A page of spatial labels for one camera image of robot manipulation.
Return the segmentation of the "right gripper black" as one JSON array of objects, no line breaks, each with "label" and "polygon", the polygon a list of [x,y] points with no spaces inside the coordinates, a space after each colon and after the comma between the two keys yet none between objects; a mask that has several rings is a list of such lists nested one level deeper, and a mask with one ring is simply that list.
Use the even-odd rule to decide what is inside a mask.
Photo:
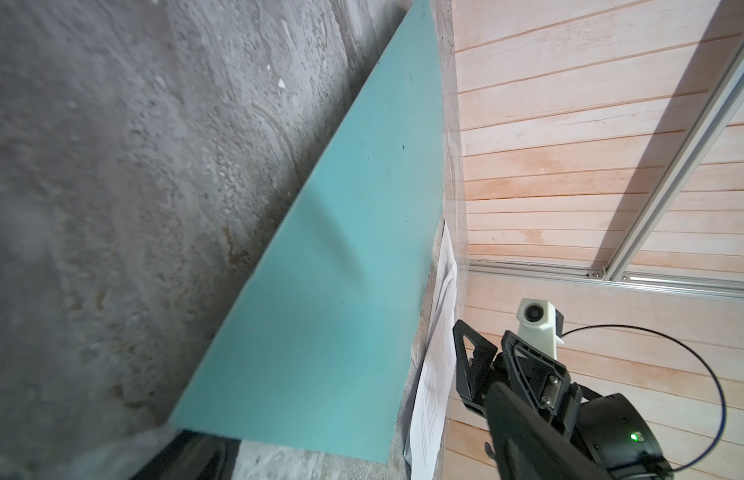
[{"label": "right gripper black", "polygon": [[489,388],[508,387],[561,435],[574,433],[582,391],[567,368],[508,330],[496,346],[463,320],[453,326],[456,391],[471,412],[488,416]]}]

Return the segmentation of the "printed paper sheet front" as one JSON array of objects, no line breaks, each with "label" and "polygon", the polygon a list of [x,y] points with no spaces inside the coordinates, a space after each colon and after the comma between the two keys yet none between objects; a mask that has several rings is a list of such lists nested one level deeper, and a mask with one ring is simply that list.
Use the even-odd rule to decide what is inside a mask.
[{"label": "printed paper sheet front", "polygon": [[448,228],[437,264],[429,341],[419,378],[409,433],[412,479],[434,478],[454,376],[453,326],[457,306],[457,262]]}]

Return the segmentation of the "green file folder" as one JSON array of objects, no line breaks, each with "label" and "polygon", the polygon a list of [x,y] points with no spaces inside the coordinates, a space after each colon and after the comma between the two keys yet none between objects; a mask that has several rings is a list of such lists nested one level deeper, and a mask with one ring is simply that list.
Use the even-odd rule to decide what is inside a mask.
[{"label": "green file folder", "polygon": [[415,2],[242,288],[170,422],[384,463],[442,218],[434,16]]}]

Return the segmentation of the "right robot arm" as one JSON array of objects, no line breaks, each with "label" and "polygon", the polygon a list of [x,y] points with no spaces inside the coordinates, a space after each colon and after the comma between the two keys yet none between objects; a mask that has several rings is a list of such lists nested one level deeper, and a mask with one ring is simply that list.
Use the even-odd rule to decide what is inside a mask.
[{"label": "right robot arm", "polygon": [[453,327],[456,389],[487,421],[503,479],[671,479],[659,441],[622,394],[602,396],[511,331],[494,345]]}]

